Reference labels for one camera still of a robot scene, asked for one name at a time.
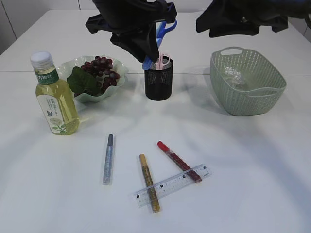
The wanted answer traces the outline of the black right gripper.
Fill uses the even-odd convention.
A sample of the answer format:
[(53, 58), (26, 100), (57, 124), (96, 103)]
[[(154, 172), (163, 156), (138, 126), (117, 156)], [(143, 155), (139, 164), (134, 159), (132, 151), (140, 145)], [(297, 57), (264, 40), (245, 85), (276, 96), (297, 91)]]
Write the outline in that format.
[(288, 17), (275, 0), (214, 0), (197, 18), (196, 32), (209, 37), (259, 34), (260, 26), (278, 33), (288, 28)]

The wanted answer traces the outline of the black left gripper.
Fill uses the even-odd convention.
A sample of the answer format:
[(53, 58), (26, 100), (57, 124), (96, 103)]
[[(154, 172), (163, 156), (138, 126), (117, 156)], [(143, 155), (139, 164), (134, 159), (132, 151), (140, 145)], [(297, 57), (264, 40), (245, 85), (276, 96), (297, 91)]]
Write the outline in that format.
[[(100, 13), (86, 22), (91, 34), (112, 32), (111, 43), (130, 53), (140, 63), (146, 56), (152, 62), (159, 58), (155, 23), (174, 23), (177, 16), (174, 3), (165, 0), (94, 0), (93, 3)], [(131, 40), (116, 35), (138, 28), (141, 30)]]

